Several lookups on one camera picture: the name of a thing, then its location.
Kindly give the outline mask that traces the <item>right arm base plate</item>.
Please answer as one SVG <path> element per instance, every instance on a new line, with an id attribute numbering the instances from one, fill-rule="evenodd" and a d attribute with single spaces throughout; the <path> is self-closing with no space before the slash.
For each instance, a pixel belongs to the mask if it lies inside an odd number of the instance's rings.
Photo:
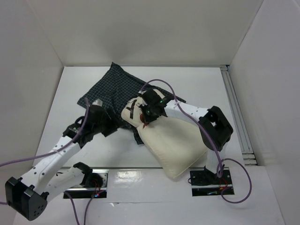
<path id="1" fill-rule="evenodd" d="M 223 176 L 218 178 L 205 168 L 191 169 L 190 178 L 187 180 L 191 185 L 192 196 L 216 196 L 234 195 L 233 182 L 230 170 L 225 168 Z"/>

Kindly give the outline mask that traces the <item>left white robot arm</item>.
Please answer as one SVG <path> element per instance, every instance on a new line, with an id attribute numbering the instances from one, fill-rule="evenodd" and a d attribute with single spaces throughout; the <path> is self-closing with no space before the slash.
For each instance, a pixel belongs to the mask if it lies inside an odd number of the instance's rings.
<path id="1" fill-rule="evenodd" d="M 63 132 L 53 149 L 20 178 L 11 177 L 5 183 L 6 202 L 28 221 L 37 219 L 47 204 L 67 189 L 80 185 L 100 190 L 103 178 L 88 165 L 78 162 L 63 172 L 61 167 L 77 154 L 97 134 L 107 137 L 120 127 L 112 109 L 99 105 L 87 107 Z"/>

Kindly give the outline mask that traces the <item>dark checked pillowcase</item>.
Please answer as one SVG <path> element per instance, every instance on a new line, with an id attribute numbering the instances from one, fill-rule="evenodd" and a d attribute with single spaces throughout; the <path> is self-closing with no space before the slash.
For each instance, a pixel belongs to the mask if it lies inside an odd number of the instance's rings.
<path id="1" fill-rule="evenodd" d="M 121 112 L 127 102 L 137 97 L 138 91 L 145 83 L 113 62 L 105 75 L 79 98 L 77 104 L 86 108 L 85 98 L 89 103 L 100 99 L 103 103 L 102 106 L 105 109 L 112 109 L 121 120 Z"/>

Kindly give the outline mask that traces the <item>cream pillow with bear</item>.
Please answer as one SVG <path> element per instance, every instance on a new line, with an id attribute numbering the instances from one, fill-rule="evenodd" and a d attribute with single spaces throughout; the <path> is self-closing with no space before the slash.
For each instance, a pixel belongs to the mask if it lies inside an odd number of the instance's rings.
<path id="1" fill-rule="evenodd" d="M 147 125 L 142 119 L 139 108 L 141 103 L 141 97 L 129 100 L 121 117 L 136 128 L 142 142 L 162 166 L 166 176 L 177 180 L 208 150 L 200 130 L 196 125 L 164 116 Z"/>

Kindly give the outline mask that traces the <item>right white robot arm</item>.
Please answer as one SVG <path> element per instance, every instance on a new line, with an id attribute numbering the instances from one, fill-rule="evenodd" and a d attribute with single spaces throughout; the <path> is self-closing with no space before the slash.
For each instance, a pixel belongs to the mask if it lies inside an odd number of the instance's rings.
<path id="1" fill-rule="evenodd" d="M 138 96 L 142 98 L 139 108 L 145 124 L 164 116 L 198 126 L 202 141 L 210 150 L 204 167 L 205 180 L 210 184 L 220 180 L 224 169 L 220 153 L 233 134 L 233 127 L 222 110 L 217 106 L 207 109 L 188 105 L 179 101 L 176 96 L 160 97 L 154 90 L 140 91 Z"/>

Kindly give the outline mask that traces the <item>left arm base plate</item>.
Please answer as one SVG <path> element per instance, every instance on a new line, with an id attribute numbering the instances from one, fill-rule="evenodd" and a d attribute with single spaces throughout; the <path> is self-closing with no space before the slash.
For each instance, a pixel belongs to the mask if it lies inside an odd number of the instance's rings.
<path id="1" fill-rule="evenodd" d="M 108 169 L 93 169 L 93 175 L 87 185 L 77 184 L 66 192 L 73 199 L 104 199 L 107 197 Z"/>

